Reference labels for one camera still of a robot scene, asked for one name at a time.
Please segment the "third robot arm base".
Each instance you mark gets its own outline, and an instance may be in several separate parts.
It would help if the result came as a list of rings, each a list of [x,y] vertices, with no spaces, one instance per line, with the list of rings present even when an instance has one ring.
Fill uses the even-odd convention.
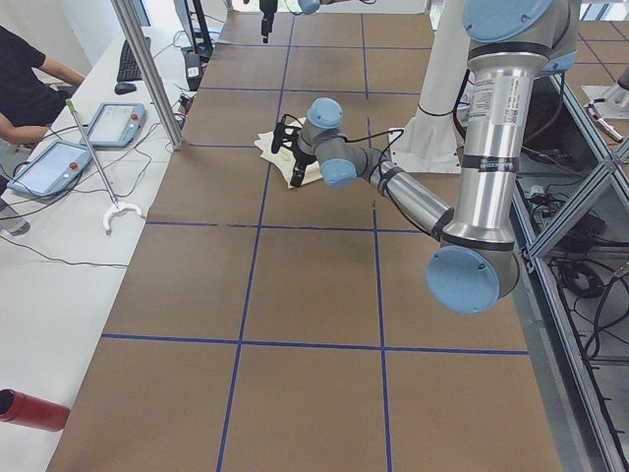
[[[622,144],[623,135],[611,121],[628,120],[628,69],[609,87],[582,86],[589,101],[583,107],[595,126],[616,144]]]

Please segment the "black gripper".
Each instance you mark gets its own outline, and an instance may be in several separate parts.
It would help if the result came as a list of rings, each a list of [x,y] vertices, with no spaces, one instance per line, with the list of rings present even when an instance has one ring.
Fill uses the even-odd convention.
[[[287,123],[287,118],[294,118],[299,126]],[[306,171],[309,165],[315,162],[315,155],[312,150],[307,150],[305,145],[299,144],[301,122],[293,115],[283,115],[276,123],[272,133],[271,152],[277,154],[282,148],[290,150],[295,158],[292,176],[289,182],[291,188],[300,188],[303,185]]]
[[[278,0],[259,0],[259,10],[263,16],[260,22],[260,34],[263,43],[268,43],[271,33],[271,17],[275,15],[278,8]]]

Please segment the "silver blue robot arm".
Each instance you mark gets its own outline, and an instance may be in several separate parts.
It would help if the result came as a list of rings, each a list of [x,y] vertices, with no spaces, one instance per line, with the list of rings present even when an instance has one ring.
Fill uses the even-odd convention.
[[[288,8],[288,11],[294,16],[311,15],[316,13],[322,6],[332,5],[336,0],[298,0],[296,10]],[[259,0],[258,8],[262,17],[260,21],[260,35],[264,44],[268,43],[269,36],[273,31],[273,23],[276,13],[278,12],[278,0]]]
[[[282,118],[270,149],[292,152],[292,186],[317,164],[340,188],[364,179],[439,244],[432,296],[475,314],[519,278],[509,221],[534,82],[576,57],[576,1],[448,1],[434,35],[415,116],[388,149],[353,145],[344,113],[320,98],[304,119]]]

